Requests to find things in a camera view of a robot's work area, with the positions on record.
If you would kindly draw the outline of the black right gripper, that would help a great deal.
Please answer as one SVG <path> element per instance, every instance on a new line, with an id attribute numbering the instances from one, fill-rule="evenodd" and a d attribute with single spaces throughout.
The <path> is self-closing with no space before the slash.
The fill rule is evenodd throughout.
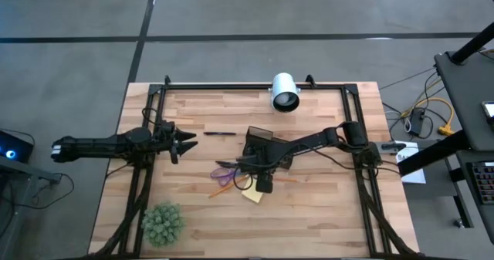
<path id="1" fill-rule="evenodd" d="M 245 146 L 239 157 L 239 170 L 247 175 L 247 184 L 242 191 L 254 188 L 263 194 L 271 194 L 273 189 L 273 174 L 275 164 L 266 156 L 264 148 Z"/>

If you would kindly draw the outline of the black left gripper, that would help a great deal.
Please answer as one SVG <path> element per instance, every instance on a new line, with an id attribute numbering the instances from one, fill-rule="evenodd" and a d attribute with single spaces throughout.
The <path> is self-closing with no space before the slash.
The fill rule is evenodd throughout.
<path id="1" fill-rule="evenodd" d="M 195 133 L 182 131 L 175 126 L 174 122 L 162 120 L 155 126 L 154 152 L 160 154 L 163 151 L 168 151 L 171 156 L 171 163 L 178 164 L 178 155 L 182 156 L 198 144 L 197 141 L 186 141 L 194 137 L 196 137 Z"/>

